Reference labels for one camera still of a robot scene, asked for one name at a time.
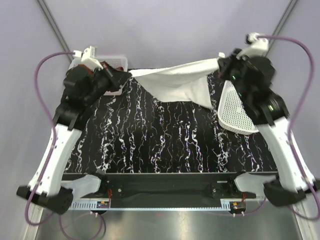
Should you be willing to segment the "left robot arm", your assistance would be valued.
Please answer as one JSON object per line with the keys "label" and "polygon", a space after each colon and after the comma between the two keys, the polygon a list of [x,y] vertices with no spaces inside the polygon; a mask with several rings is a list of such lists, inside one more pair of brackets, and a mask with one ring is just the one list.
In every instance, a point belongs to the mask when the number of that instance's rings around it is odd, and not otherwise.
{"label": "left robot arm", "polygon": [[103,198],[108,193],[107,178],[100,172],[67,183],[62,178],[73,148],[93,114],[92,106],[105,92],[120,90],[131,77],[130,72],[115,69],[106,62],[94,70],[79,64],[67,71],[45,154],[28,185],[18,187],[17,196],[63,215],[75,200],[90,194]]}

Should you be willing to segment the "white towel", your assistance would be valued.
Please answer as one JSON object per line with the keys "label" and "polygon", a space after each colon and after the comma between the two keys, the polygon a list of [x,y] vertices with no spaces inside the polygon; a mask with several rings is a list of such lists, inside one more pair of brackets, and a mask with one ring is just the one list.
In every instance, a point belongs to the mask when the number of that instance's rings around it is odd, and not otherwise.
{"label": "white towel", "polygon": [[217,71],[218,60],[225,57],[220,52],[217,58],[129,72],[148,93],[161,102],[193,102],[212,110],[207,75]]}

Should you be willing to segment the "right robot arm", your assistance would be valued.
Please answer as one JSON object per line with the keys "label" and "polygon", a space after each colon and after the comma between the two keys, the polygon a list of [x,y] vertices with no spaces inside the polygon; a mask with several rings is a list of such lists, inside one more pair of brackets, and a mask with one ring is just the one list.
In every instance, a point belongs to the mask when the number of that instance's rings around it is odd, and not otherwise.
{"label": "right robot arm", "polygon": [[268,145],[278,175],[263,183],[265,197],[276,207],[286,207],[304,200],[320,189],[306,166],[293,133],[291,118],[283,98],[271,90],[276,73],[264,56],[240,57],[239,49],[217,60],[219,78],[230,81],[251,119]]}

